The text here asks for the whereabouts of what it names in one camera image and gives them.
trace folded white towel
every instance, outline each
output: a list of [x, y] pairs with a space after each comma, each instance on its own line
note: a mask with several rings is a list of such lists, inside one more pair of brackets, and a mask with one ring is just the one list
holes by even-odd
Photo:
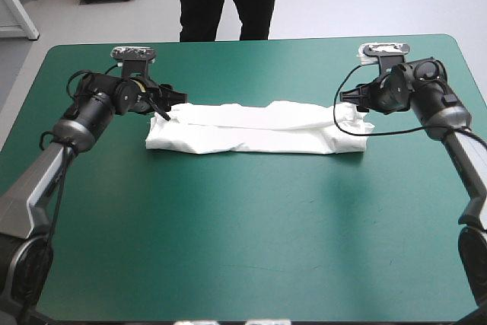
[[[178, 104], [168, 113], [171, 121], [155, 114], [145, 140], [146, 148], [193, 154], [220, 151], [332, 154], [365, 151], [366, 137], [340, 132], [333, 123], [333, 107], [279, 100], [267, 107], [240, 104], [203, 106]], [[344, 129], [370, 133], [366, 113], [352, 104], [336, 106], [336, 119]]]

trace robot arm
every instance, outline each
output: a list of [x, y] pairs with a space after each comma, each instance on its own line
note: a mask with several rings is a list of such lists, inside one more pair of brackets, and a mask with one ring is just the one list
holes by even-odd
[[441, 141], [469, 194], [460, 216], [466, 225], [459, 238], [459, 251], [470, 288], [481, 307], [462, 320], [482, 320], [487, 304], [487, 150], [470, 131], [472, 117], [447, 83], [444, 65], [433, 58], [406, 62], [409, 47], [403, 43], [362, 45], [363, 65], [378, 63], [380, 75], [369, 84], [344, 91], [340, 100], [357, 105], [360, 111], [383, 114], [412, 109], [431, 139]]
[[52, 222], [46, 206], [68, 165], [90, 150], [114, 115], [158, 112], [164, 118], [186, 94], [157, 85], [148, 74], [155, 51], [147, 47], [116, 47], [112, 57], [122, 77], [83, 71], [72, 105], [53, 127], [53, 141], [11, 188], [0, 196], [0, 323], [28, 323], [26, 303], [35, 305], [47, 278], [53, 250]]

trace green tabletop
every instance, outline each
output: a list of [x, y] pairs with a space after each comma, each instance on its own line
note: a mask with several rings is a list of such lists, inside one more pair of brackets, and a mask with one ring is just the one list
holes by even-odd
[[[156, 43], [152, 78], [194, 104], [329, 106], [365, 42], [434, 56], [487, 136], [487, 109], [446, 35]], [[39, 154], [79, 69], [115, 45], [49, 51], [0, 153], [0, 192]], [[371, 81], [377, 66], [349, 82]], [[457, 252], [468, 196], [423, 132], [371, 138], [365, 153], [188, 155], [145, 150], [150, 116], [118, 116], [72, 165], [39, 310], [64, 320], [456, 320], [475, 308]], [[366, 120], [376, 132], [413, 112]]]

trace wire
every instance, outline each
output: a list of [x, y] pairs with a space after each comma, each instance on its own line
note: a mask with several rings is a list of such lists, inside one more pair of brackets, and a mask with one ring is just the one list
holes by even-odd
[[88, 75], [88, 74], [93, 74], [91, 70], [80, 70], [79, 72], [76, 72], [75, 74], [71, 75], [68, 79], [68, 83], [66, 84], [66, 94], [72, 99], [75, 100], [75, 97], [69, 90], [69, 86], [71, 85], [72, 81], [75, 80], [79, 75]]
[[109, 72], [111, 72], [112, 70], [114, 70], [116, 67], [118, 66], [118, 64], [115, 64], [114, 66], [110, 66], [105, 72], [104, 74], [105, 75], [108, 75]]
[[[348, 81], [348, 79], [352, 76], [352, 74], [357, 71], [359, 68], [361, 68], [363, 65], [357, 65], [355, 66], [349, 74], [345, 77], [345, 79], [342, 81], [340, 86], [338, 86], [338, 89], [336, 90], [335, 97], [333, 98], [333, 122], [335, 123], [335, 126], [343, 133], [346, 133], [347, 135], [352, 135], [352, 136], [357, 136], [357, 137], [374, 137], [374, 136], [391, 136], [391, 135], [402, 135], [406, 133], [411, 133], [411, 132], [416, 132], [416, 131], [422, 131], [426, 129], [446, 129], [449, 132], [458, 132], [461, 133], [462, 135], [469, 136], [471, 139], [476, 140], [479, 142], [485, 149], [487, 149], [487, 143], [478, 135], [475, 133], [467, 130], [467, 129], [455, 129], [450, 126], [442, 126], [442, 125], [430, 125], [430, 126], [421, 126], [421, 127], [415, 127], [414, 129], [403, 129], [399, 131], [391, 131], [391, 132], [375, 132], [375, 133], [354, 133], [347, 131], [346, 129], [343, 129], [338, 121], [336, 120], [336, 100], [338, 99], [338, 96], [340, 94], [340, 91], [343, 88], [343, 85]], [[444, 91], [446, 90], [446, 85], [444, 84], [444, 81], [432, 81], [435, 84], [438, 84], [441, 89]]]
[[33, 291], [30, 293], [30, 296], [27, 298], [24, 306], [22, 307], [21, 314], [19, 316], [19, 318], [21, 319], [20, 323], [23, 323], [23, 321], [28, 320], [28, 316], [30, 314], [30, 308], [33, 307], [33, 301], [35, 298], [38, 298], [40, 296], [40, 293], [42, 291], [43, 280], [44, 280], [43, 272], [44, 272], [44, 268], [46, 267], [46, 265], [48, 265], [50, 260], [49, 258], [51, 253], [50, 248], [52, 247], [53, 236], [54, 233], [56, 232], [56, 224], [59, 217], [59, 210], [61, 208], [62, 193], [64, 191], [66, 171], [68, 170], [68, 163], [69, 163], [69, 149], [70, 147], [66, 145], [64, 145], [62, 148], [61, 171], [58, 176], [59, 179], [58, 196], [56, 199], [56, 206], [54, 207], [53, 220], [51, 223], [51, 227], [49, 229], [49, 233], [47, 235], [46, 247], [40, 259], [40, 268], [38, 269], [39, 274], [36, 278]]
[[40, 138], [39, 138], [39, 148], [44, 151], [45, 148], [44, 148], [44, 138], [47, 136], [47, 135], [51, 135], [51, 136], [54, 136], [54, 133], [52, 131], [44, 131], [41, 135], [40, 135]]
[[465, 129], [455, 129], [455, 132], [461, 133], [462, 135], [469, 136], [471, 139], [476, 140], [480, 145], [482, 145], [485, 149], [487, 149], [487, 142], [485, 142], [482, 137], [476, 135], [472, 131], [468, 131]]

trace gray floor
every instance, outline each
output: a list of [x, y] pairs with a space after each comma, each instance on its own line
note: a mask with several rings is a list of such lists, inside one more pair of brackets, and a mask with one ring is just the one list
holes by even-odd
[[[40, 31], [36, 42], [0, 39], [0, 148], [46, 52], [58, 44], [168, 42], [180, 31], [178, 0], [80, 5], [22, 0]], [[485, 0], [277, 0], [270, 37], [448, 33], [459, 43], [484, 98]], [[240, 22], [226, 2], [218, 40], [236, 40]]]

